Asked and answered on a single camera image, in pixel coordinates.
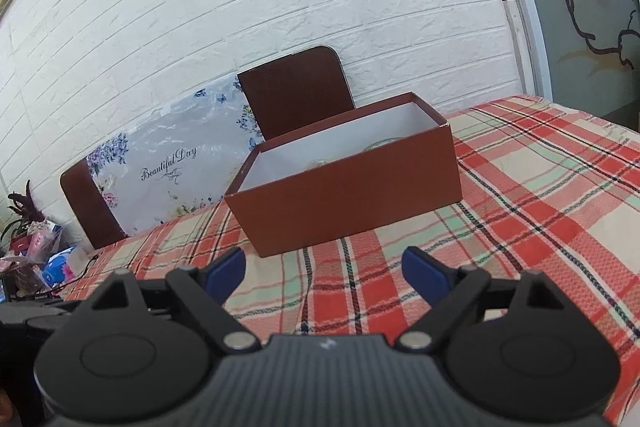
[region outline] plaid tablecloth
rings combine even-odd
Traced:
[[[226,309],[262,339],[382,332],[392,341],[428,309],[402,277],[405,247],[495,277],[535,267],[617,350],[622,377],[607,417],[618,423],[640,396],[640,136],[529,96],[466,109],[449,122],[461,203],[268,259],[220,203],[104,248],[66,297],[85,298],[119,267],[159,278],[239,245],[247,274]]]

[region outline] power cord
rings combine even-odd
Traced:
[[[78,282],[79,280],[82,279],[82,277],[84,277],[86,275],[86,273],[89,271],[89,267],[91,266],[92,263],[94,263],[96,260],[98,259],[97,255],[94,255],[91,259],[89,259],[89,261],[87,262],[86,266],[84,267],[84,270],[82,270],[82,273],[76,277],[73,280],[70,280],[69,282],[65,282],[64,284],[61,284],[60,286],[56,286],[55,288],[50,288],[48,290],[40,290],[38,292],[35,293],[35,295],[40,295],[43,293],[53,293],[53,292],[59,292],[60,290],[66,288],[67,286],[69,286],[70,284],[73,284],[74,282]]]

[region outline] white brick wall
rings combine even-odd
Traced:
[[[160,103],[315,44],[336,49],[358,105],[522,92],[501,0],[15,0],[0,21],[2,179],[31,179],[81,238],[64,169]]]

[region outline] box rim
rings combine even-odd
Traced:
[[[280,146],[282,146],[284,144],[293,142],[295,140],[302,139],[303,137],[311,136],[312,134],[317,134],[318,132],[324,131],[324,130],[329,129],[331,127],[335,127],[335,126],[343,124],[343,123],[348,123],[350,121],[357,120],[358,118],[363,118],[364,116],[369,116],[370,114],[375,114],[377,112],[381,112],[381,111],[384,111],[384,110],[387,110],[387,109],[391,109],[392,107],[398,107],[399,105],[405,105],[407,103],[415,103],[418,107],[420,107],[420,109],[423,110],[436,123],[436,127],[430,128],[430,129],[426,129],[424,131],[420,131],[420,132],[418,132],[416,134],[412,134],[411,136],[405,136],[405,137],[403,137],[403,138],[401,138],[399,140],[396,140],[395,142],[382,145],[382,146],[377,147],[375,149],[360,151],[358,153],[346,156],[345,158],[340,158],[338,160],[334,160],[334,161],[332,161],[332,162],[330,162],[328,164],[317,166],[317,167],[314,167],[313,169],[309,169],[307,171],[297,172],[296,174],[292,174],[290,176],[286,176],[285,178],[281,178],[279,180],[274,180],[272,182],[268,182],[268,183],[265,183],[265,184],[262,184],[262,185],[257,185],[257,187],[248,188],[246,190],[242,190],[242,191],[239,190],[239,188],[242,185],[242,182],[244,182],[244,179],[246,178],[248,172],[251,170],[251,167],[254,165],[254,162],[255,162],[256,158],[258,157],[258,155],[260,153],[275,149],[277,147],[280,147]],[[344,112],[342,114],[337,114],[335,116],[331,116],[331,117],[326,118],[324,120],[321,120],[319,122],[316,122],[316,123],[313,123],[313,124],[310,124],[310,125],[306,125],[304,127],[296,129],[294,131],[288,132],[286,134],[283,134],[281,136],[272,138],[270,140],[267,140],[265,142],[262,142],[262,143],[258,144],[249,153],[249,156],[247,156],[247,158],[244,161],[244,163],[242,163],[242,166],[239,169],[238,173],[235,175],[233,181],[231,181],[231,183],[227,187],[227,190],[226,190],[226,192],[224,194],[224,199],[226,200],[227,198],[232,198],[235,194],[240,194],[240,193],[248,194],[248,193],[252,192],[252,190],[255,190],[257,188],[261,188],[261,187],[265,187],[265,186],[268,186],[268,185],[276,184],[276,183],[282,182],[284,180],[289,180],[289,179],[291,179],[291,178],[293,178],[295,176],[301,176],[301,175],[305,174],[305,172],[309,172],[311,170],[315,170],[315,169],[318,169],[318,168],[326,168],[326,167],[334,165],[334,164],[340,164],[341,162],[349,160],[350,158],[353,158],[355,156],[360,156],[360,155],[364,155],[364,154],[367,154],[367,153],[376,152],[379,149],[388,150],[388,149],[392,148],[392,146],[394,146],[395,144],[403,142],[404,140],[409,140],[409,139],[412,139],[414,137],[423,136],[425,133],[433,132],[435,130],[439,130],[439,129],[442,129],[442,128],[450,128],[449,122],[439,112],[437,112],[433,107],[431,107],[431,105],[426,103],[423,99],[421,99],[419,96],[417,96],[414,92],[406,92],[406,93],[403,93],[403,94],[398,94],[398,95],[393,96],[391,98],[386,98],[385,100],[380,100],[379,102],[373,102],[373,103],[370,103],[370,104],[367,104],[367,105],[363,105],[362,107],[357,107],[356,109],[352,109],[352,110]]]

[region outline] potted plant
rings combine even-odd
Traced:
[[[11,221],[6,227],[4,227],[2,235],[0,235],[0,241],[2,241],[4,236],[11,230],[11,243],[9,245],[9,249],[13,250],[15,253],[25,250],[29,246],[27,238],[27,229],[29,228],[29,225],[34,222],[44,221],[45,219],[43,213],[39,211],[33,203],[29,187],[30,184],[31,180],[27,181],[25,196],[17,194],[16,192],[12,192],[12,194],[9,194],[8,196],[9,199],[14,202],[14,204],[10,205],[9,208],[14,211],[19,218]]]

